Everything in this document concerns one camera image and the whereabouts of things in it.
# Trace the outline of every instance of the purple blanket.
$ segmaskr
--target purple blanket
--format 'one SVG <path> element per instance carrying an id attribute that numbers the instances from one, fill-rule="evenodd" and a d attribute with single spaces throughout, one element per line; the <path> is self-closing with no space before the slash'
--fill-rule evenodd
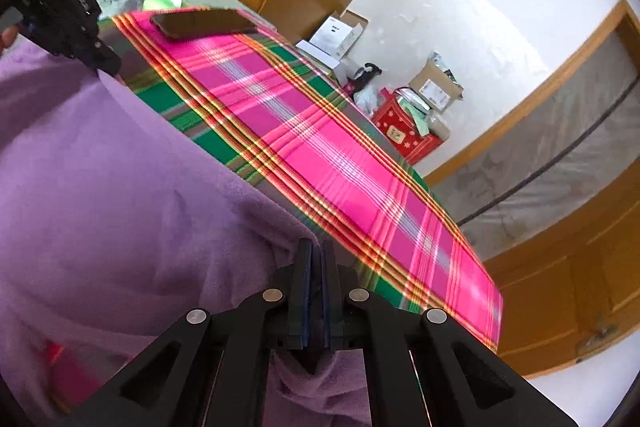
<path id="1" fill-rule="evenodd" d="M 311 233 L 129 89 L 30 42 L 0 61 L 0 373 L 39 426 L 53 341 L 132 357 L 237 306 Z M 272 358 L 266 426 L 370 425 L 362 355 Z"/>

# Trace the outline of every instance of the red box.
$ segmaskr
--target red box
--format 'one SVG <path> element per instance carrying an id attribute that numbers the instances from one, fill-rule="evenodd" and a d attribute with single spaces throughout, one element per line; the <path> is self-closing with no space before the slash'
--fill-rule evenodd
<path id="1" fill-rule="evenodd" d="M 420 136 L 414 119 L 400 107 L 395 92 L 375 112 L 372 121 L 410 165 L 417 164 L 444 143 L 431 133 Z"/>

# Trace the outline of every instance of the white box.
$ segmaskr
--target white box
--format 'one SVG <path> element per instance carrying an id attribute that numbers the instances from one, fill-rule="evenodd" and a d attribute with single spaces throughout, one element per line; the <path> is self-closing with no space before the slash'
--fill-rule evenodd
<path id="1" fill-rule="evenodd" d="M 340 60 L 362 35 L 367 20 L 347 11 L 340 17 L 333 14 L 309 40 L 316 48 Z"/>
<path id="2" fill-rule="evenodd" d="M 315 60 L 322 62 L 330 70 L 333 70 L 338 64 L 340 64 L 340 60 L 331 57 L 330 55 L 326 54 L 321 49 L 316 48 L 313 44 L 310 44 L 307 41 L 300 41 L 298 44 L 296 44 L 296 47 L 304 51 L 306 54 L 311 55 L 313 58 L 315 58 Z"/>

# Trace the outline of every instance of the green object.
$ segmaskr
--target green object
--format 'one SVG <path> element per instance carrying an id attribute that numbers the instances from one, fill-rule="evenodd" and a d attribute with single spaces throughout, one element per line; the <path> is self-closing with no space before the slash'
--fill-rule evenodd
<path id="1" fill-rule="evenodd" d="M 400 98 L 398 104 L 405 113 L 407 113 L 415 121 L 415 126 L 418 128 L 420 136 L 427 136 L 429 134 L 429 126 L 427 125 L 427 115 L 418 111 L 408 100 Z"/>
<path id="2" fill-rule="evenodd" d="M 145 0 L 142 3 L 143 11 L 166 10 L 175 7 L 174 3 L 169 0 Z"/>

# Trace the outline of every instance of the cardboard box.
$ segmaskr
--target cardboard box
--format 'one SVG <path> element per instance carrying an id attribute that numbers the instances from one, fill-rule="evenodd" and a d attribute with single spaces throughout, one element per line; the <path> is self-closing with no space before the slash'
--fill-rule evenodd
<path id="1" fill-rule="evenodd" d="M 415 89 L 431 108 L 442 114 L 454 100 L 462 99 L 464 88 L 452 77 L 450 71 L 447 74 L 436 62 L 429 60 L 422 71 L 409 82 L 409 87 Z"/>
<path id="2" fill-rule="evenodd" d="M 365 18 L 346 11 L 343 15 L 334 13 L 309 39 L 316 48 L 330 57 L 340 60 L 347 54 L 369 24 Z"/>
<path id="3" fill-rule="evenodd" d="M 300 41 L 296 48 L 305 55 L 318 70 L 334 80 L 339 86 L 347 83 L 347 67 L 340 60 L 327 55 L 307 41 Z"/>

